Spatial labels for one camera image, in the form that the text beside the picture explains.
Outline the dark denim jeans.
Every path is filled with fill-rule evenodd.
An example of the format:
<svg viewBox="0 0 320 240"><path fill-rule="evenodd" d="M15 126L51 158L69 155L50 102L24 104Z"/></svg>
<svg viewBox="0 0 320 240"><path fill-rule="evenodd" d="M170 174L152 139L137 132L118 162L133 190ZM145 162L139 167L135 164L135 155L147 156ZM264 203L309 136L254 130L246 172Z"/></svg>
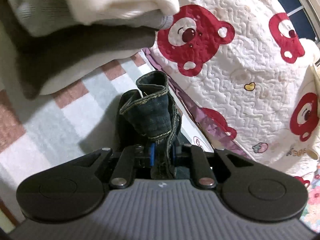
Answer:
<svg viewBox="0 0 320 240"><path fill-rule="evenodd" d="M174 167L174 148L188 140L181 133L182 117L169 92L167 76L159 71L149 72L136 81L136 86L120 98L117 111L119 150L155 144L151 178L189 179L186 167Z"/></svg>

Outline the white quilt with red bears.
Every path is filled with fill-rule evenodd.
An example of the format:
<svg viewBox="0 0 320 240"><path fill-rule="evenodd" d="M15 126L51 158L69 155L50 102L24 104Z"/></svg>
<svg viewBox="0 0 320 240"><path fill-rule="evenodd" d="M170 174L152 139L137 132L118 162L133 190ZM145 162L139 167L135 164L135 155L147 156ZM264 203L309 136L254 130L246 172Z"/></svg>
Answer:
<svg viewBox="0 0 320 240"><path fill-rule="evenodd" d="M319 168L319 49L278 0L179 0L151 55L211 141L303 179Z"/></svg>

